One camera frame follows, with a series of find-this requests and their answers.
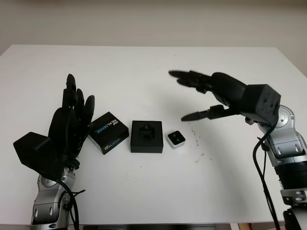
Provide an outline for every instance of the black box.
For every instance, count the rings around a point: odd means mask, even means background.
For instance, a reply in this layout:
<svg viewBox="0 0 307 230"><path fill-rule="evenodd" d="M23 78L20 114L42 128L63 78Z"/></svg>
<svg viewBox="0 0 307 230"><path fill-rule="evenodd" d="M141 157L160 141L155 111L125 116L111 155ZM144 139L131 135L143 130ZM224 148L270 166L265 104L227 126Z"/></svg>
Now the black box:
<svg viewBox="0 0 307 230"><path fill-rule="evenodd" d="M131 152L162 153L161 121L132 121Z"/></svg>
<svg viewBox="0 0 307 230"><path fill-rule="evenodd" d="M128 127L110 112L93 121L93 124L89 139L101 149L103 154L129 137Z"/></svg>

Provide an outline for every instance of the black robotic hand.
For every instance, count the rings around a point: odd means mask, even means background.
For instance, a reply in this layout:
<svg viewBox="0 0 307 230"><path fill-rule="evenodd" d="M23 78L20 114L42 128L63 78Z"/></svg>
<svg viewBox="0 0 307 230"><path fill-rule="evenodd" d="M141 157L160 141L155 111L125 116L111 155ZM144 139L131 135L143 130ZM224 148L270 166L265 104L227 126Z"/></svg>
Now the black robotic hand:
<svg viewBox="0 0 307 230"><path fill-rule="evenodd" d="M171 70L169 74L177 77L181 85L196 88L198 92L211 91L223 105L211 106L210 109L196 112L181 118L182 121L194 121L203 118L216 119L225 116L241 114L246 122L261 122L269 126L276 124L280 94L269 85L246 85L224 73L214 73L212 76L194 71Z"/></svg>
<svg viewBox="0 0 307 230"><path fill-rule="evenodd" d="M83 93L76 89L71 74L66 86L62 107L53 115L48 137L29 132L13 144L22 164L54 181L61 178L65 166L79 168L76 157L90 133L94 113L94 96L84 104Z"/></svg>

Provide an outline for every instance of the silver robot arm segment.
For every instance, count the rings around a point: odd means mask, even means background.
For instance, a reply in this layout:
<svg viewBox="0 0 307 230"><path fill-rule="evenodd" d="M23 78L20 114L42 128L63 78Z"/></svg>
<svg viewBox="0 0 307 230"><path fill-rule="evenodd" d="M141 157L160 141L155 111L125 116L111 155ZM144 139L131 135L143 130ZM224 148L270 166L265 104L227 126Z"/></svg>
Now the silver robot arm segment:
<svg viewBox="0 0 307 230"><path fill-rule="evenodd" d="M263 133L269 129L261 123L258 126ZM288 107L280 105L278 123L265 145L283 188L283 202L291 206L283 213L286 228L307 230L307 146Z"/></svg>
<svg viewBox="0 0 307 230"><path fill-rule="evenodd" d="M72 189L74 171L64 168L62 182ZM70 196L57 182L41 175L37 180L38 195L34 201L31 230L55 230L69 227Z"/></svg>

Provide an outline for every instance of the white wall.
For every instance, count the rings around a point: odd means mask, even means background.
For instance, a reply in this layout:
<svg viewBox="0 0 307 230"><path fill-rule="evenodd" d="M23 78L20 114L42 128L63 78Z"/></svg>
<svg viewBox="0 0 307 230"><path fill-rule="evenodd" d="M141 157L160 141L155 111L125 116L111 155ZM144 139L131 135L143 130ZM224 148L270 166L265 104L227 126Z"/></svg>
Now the white wall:
<svg viewBox="0 0 307 230"><path fill-rule="evenodd" d="M273 46L307 75L304 2L0 0L0 54L11 44Z"/></svg>

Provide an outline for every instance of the box with printed text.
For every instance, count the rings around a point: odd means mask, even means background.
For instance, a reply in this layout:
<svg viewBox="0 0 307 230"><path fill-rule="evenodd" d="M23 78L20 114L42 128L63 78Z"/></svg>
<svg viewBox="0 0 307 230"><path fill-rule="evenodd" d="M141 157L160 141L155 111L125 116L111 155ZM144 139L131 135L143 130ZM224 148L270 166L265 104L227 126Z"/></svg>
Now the box with printed text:
<svg viewBox="0 0 307 230"><path fill-rule="evenodd" d="M108 153L129 136L128 127L110 112L93 121L93 125L89 139L103 154Z"/></svg>

